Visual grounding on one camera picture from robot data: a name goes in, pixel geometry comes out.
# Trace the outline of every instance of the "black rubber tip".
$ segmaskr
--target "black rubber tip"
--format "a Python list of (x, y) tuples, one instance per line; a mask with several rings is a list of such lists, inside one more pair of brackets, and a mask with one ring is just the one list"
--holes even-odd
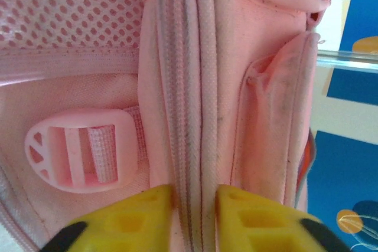
[(301, 225), (323, 246), (327, 252), (350, 252), (348, 248), (328, 227), (319, 222), (304, 218)]
[(40, 250), (40, 252), (67, 252), (87, 226), (86, 222), (80, 221), (63, 228)]

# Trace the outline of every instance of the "pink backpack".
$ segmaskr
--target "pink backpack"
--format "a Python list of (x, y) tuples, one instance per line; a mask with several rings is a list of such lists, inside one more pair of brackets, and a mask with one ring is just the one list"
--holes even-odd
[(25, 251), (161, 184), (171, 251), (215, 251), (231, 184), (306, 210), (331, 0), (0, 0), (0, 220)]

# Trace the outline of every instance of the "yellow plastic piece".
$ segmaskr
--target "yellow plastic piece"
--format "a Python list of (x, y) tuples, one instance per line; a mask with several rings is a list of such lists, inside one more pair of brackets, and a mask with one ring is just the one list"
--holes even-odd
[(88, 227), (69, 252), (169, 251), (172, 188), (161, 185), (72, 221)]
[(228, 185), (217, 191), (220, 252), (324, 252), (299, 220), (317, 218)]

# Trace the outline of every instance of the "blue panel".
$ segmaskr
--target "blue panel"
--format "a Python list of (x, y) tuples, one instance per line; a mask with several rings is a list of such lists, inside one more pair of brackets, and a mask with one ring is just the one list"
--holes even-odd
[[(317, 160), (308, 175), (309, 213), (323, 220), (352, 247), (359, 242), (338, 228), (336, 216), (341, 210), (355, 210), (359, 215), (373, 218), (378, 215), (375, 205), (378, 204), (378, 145), (325, 132), (318, 132), (315, 140)], [(364, 225), (371, 229), (377, 227), (371, 219), (364, 221)], [(362, 242), (375, 245), (363, 233), (357, 236)], [(353, 251), (370, 250), (358, 246)]]
[[(353, 44), (378, 35), (378, 0), (351, 0), (340, 50), (352, 51)], [(335, 69), (329, 97), (378, 105), (378, 74)]]

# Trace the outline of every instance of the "pink plastic buckle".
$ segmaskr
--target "pink plastic buckle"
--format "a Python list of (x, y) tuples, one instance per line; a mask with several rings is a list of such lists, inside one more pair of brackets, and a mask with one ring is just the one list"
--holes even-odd
[(119, 188), (134, 179), (138, 168), (135, 123), (124, 110), (69, 110), (33, 126), (25, 153), (33, 170), (58, 189)]

